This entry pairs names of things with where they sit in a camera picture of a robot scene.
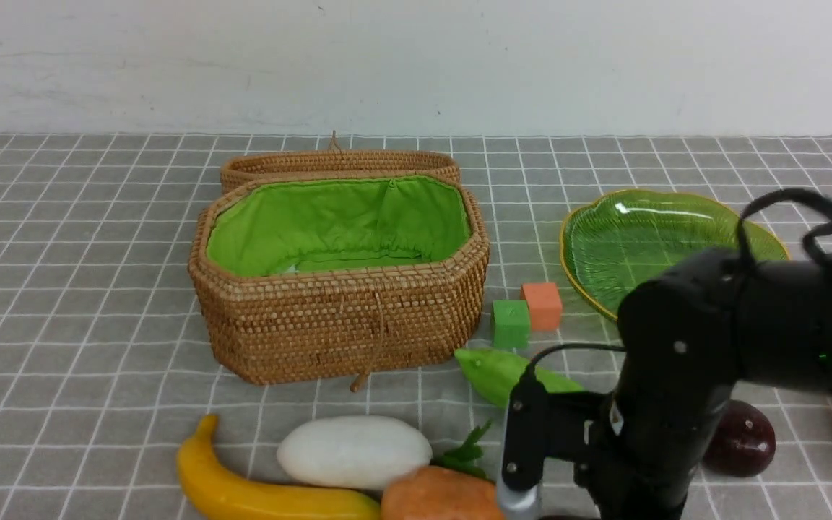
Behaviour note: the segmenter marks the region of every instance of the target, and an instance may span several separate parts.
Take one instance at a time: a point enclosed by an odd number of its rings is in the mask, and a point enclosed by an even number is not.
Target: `fake vegetable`
[[[473,389],[483,399],[504,409],[509,404],[509,393],[529,363],[527,359],[512,352],[494,349],[457,349],[455,358]],[[584,389],[579,383],[540,366],[535,368],[535,374],[548,392]]]
[[[475,466],[475,461],[483,457],[483,448],[477,445],[486,430],[490,429],[493,421],[487,421],[482,427],[471,430],[464,442],[454,450],[448,450],[432,460],[432,464],[446,467],[478,478],[486,478],[486,472]]]
[[[748,402],[731,399],[714,431],[703,461],[708,469],[729,477],[755,477],[776,456],[772,422]]]
[[[383,490],[432,460],[432,445],[406,422],[346,415],[300,425],[281,442],[278,464],[294,480],[327,488]]]
[[[381,520],[504,520],[489,480],[427,465],[387,487]]]

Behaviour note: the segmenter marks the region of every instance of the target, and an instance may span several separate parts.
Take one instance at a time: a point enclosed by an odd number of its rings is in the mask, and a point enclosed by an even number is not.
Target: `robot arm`
[[[803,262],[757,263],[743,221],[780,202],[822,214]],[[549,394],[534,377],[506,408],[498,502],[537,520],[545,458],[574,463],[603,520],[680,520],[690,481],[738,381],[832,395],[832,200],[786,188],[747,205],[733,251],[711,248],[635,287],[618,309],[625,362],[614,391]]]

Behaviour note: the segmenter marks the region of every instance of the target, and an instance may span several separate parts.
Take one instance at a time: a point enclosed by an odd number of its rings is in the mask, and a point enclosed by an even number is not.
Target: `plastic fruit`
[[[305,422],[281,441],[278,464],[297,482],[383,491],[432,461],[432,444],[395,417],[343,415]]]
[[[380,520],[380,504],[357,491],[245,480],[217,460],[215,429],[217,416],[205,415],[178,449],[182,493],[209,520]]]
[[[529,363],[529,360],[520,355],[495,349],[461,348],[455,351],[455,358],[458,359],[461,371],[472,388],[483,399],[499,408],[506,408],[509,404],[509,394]],[[535,374],[548,392],[584,389],[579,383],[565,378],[563,374],[542,368],[541,365],[535,368]]]
[[[732,400],[714,431],[703,463],[729,477],[755,477],[776,456],[776,431],[772,422],[748,402]]]
[[[505,520],[496,505],[496,484],[427,465],[387,487],[383,520]]]

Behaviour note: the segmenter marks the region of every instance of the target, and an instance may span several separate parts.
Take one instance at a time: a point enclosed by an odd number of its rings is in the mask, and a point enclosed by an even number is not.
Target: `white wall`
[[[832,132],[832,0],[0,0],[0,131]]]

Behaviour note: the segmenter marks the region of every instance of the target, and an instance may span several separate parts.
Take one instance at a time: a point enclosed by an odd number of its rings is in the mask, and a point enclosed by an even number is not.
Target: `foam block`
[[[529,346],[532,323],[528,303],[522,300],[496,300],[493,303],[493,348],[524,349]]]
[[[532,330],[555,330],[560,326],[564,303],[560,300],[558,284],[553,281],[523,283],[522,300],[528,303]]]

